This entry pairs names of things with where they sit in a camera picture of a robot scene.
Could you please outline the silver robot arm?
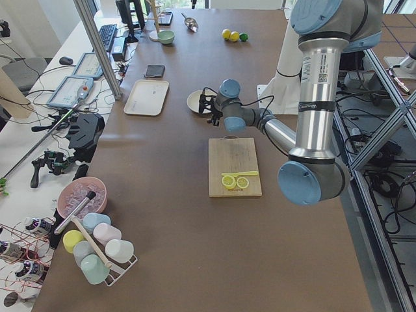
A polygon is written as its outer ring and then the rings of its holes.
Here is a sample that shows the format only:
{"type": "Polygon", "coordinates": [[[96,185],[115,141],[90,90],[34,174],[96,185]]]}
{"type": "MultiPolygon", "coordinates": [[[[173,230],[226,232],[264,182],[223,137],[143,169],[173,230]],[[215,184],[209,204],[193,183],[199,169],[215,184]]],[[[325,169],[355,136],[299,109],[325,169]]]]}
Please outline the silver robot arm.
{"type": "Polygon", "coordinates": [[[297,128],[290,129],[271,110],[245,107],[236,80],[222,82],[216,97],[201,103],[212,121],[228,131],[258,128],[288,154],[278,183],[297,205],[313,205],[340,195],[348,185],[347,167],[330,149],[336,108],[340,58],[343,53],[374,47],[381,38],[381,1],[297,1],[287,38],[302,52],[294,76],[300,82],[297,128]]]}

